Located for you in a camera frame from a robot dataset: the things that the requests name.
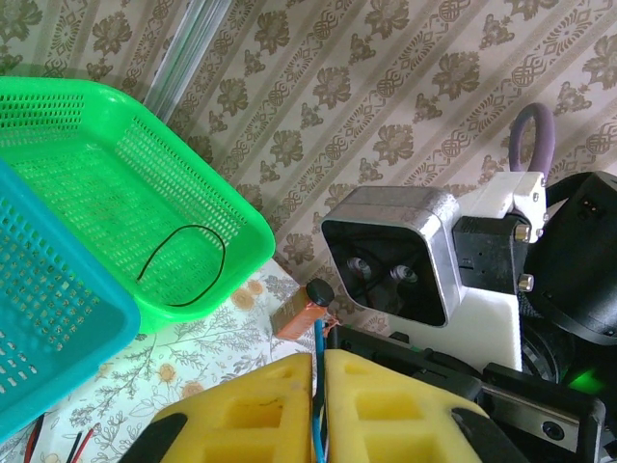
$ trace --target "screw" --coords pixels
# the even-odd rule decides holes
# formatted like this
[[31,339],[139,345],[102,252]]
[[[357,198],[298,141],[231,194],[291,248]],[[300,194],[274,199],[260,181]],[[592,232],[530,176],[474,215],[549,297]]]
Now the screw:
[[347,268],[356,275],[362,275],[362,278],[368,280],[371,276],[370,266],[365,260],[360,258],[350,258],[347,260]]
[[531,292],[533,289],[533,275],[523,273],[519,278],[519,291]]
[[408,282],[408,283],[417,283],[417,275],[414,270],[409,268],[407,265],[396,265],[389,272],[389,275],[396,282]]
[[514,228],[515,241],[528,243],[531,239],[531,227],[528,224],[519,224]]
[[566,433],[556,422],[543,422],[542,430],[553,441],[563,441],[563,438],[566,437]]

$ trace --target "blue wire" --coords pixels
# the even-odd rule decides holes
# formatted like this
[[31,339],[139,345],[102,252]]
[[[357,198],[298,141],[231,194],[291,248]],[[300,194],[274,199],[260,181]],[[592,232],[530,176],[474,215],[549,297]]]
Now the blue wire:
[[[326,463],[324,454],[325,442],[321,438],[321,411],[324,407],[325,397],[325,370],[324,370],[324,351],[326,342],[323,336],[324,325],[321,320],[315,321],[315,354],[317,357],[317,393],[312,403],[312,442],[315,447],[317,463]],[[324,413],[324,426],[326,425],[326,414]]]

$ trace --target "beige damask wallpaper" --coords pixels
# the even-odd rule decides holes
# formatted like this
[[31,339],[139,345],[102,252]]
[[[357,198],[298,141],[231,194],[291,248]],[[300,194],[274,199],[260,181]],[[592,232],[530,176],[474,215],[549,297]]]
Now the beige damask wallpaper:
[[142,99],[188,0],[0,0],[0,75],[83,78]]
[[554,110],[552,181],[616,170],[616,19],[612,0],[236,0],[170,125],[284,268],[338,287],[324,215],[361,184],[469,192],[507,168],[530,101]]

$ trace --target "green plastic basket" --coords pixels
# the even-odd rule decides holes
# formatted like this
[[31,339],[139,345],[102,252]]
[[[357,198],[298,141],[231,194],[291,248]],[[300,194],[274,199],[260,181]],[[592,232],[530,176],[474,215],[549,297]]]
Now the green plastic basket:
[[[141,332],[208,315],[272,257],[263,217],[130,96],[79,80],[2,77],[0,88],[0,157],[135,298]],[[138,281],[194,224],[225,248],[179,231]]]

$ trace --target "plastic basket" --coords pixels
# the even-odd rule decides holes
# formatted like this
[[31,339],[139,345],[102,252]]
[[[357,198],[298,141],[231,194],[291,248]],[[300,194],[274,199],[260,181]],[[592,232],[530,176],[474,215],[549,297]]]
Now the plastic basket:
[[0,161],[0,442],[138,328],[130,295]]
[[[206,316],[272,257],[263,217],[130,96],[79,80],[0,85],[0,157],[134,296],[142,332]],[[220,278],[220,240],[187,229],[138,281],[191,224],[224,240]]]

